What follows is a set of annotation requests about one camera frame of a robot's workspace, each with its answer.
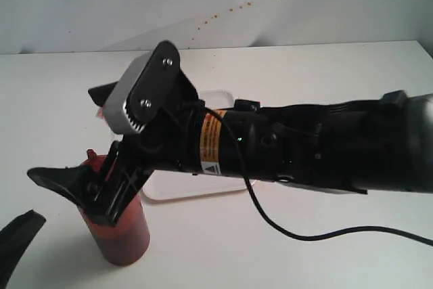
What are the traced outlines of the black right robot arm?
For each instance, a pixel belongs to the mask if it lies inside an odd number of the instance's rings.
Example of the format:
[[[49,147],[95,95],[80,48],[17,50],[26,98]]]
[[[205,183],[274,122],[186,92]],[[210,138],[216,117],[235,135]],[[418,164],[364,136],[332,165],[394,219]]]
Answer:
[[[432,192],[432,96],[207,111],[170,41],[119,81],[89,90],[121,136],[102,166],[35,167],[28,176],[113,226],[154,171],[249,177],[331,193]]]

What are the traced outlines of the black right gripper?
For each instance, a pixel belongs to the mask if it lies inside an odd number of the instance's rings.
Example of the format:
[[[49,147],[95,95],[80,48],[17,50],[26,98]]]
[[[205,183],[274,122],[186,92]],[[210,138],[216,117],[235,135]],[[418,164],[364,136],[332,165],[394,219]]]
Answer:
[[[99,170],[89,164],[35,167],[27,171],[35,184],[81,208],[92,223],[114,227],[154,171],[202,173],[202,101],[172,42],[159,42],[133,59],[118,81],[92,87],[88,94],[103,106],[121,141],[112,142]]]

